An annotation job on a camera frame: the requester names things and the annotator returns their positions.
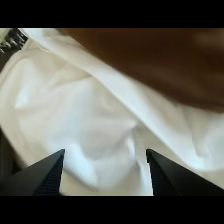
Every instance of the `dark brown surface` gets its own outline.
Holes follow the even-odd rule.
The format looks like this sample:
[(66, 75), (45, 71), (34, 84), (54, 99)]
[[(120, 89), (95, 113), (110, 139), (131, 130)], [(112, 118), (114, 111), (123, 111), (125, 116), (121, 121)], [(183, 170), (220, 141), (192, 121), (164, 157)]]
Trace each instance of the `dark brown surface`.
[(91, 53), (184, 104), (224, 110), (224, 29), (66, 28)]

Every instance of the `brown blurry object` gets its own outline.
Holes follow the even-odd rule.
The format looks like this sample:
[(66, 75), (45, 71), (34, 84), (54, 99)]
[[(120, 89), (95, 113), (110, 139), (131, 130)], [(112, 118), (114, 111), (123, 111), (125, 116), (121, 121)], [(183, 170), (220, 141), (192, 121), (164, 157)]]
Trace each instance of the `brown blurry object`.
[(66, 28), (92, 54), (172, 99), (224, 111), (224, 29)]

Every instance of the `white sheet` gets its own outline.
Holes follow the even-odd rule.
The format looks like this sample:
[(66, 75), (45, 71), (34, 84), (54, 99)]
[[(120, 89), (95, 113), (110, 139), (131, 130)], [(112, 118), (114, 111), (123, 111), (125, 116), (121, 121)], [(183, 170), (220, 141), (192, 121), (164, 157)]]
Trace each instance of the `white sheet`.
[(174, 104), (54, 29), (30, 37), (0, 75), (0, 123), (31, 165), (66, 149), (66, 195), (152, 195), (152, 148), (224, 188), (223, 114)]

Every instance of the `black object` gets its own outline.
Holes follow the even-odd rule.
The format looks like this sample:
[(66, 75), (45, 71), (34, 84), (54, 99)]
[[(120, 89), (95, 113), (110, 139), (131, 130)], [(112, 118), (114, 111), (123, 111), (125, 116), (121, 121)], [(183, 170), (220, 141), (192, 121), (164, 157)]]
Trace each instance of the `black object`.
[(0, 183), (0, 196), (59, 196), (62, 149)]
[(224, 196), (224, 190), (165, 158), (146, 151), (154, 196)]

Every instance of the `white fabric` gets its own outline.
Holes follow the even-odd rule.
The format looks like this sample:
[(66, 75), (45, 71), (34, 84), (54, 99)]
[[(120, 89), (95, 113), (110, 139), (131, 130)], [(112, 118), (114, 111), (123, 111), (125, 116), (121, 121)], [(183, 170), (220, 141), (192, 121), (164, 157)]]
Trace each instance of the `white fabric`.
[(66, 150), (66, 195), (152, 195), (152, 148), (224, 188), (224, 115), (175, 104), (54, 29), (0, 75), (0, 124), (26, 165)]

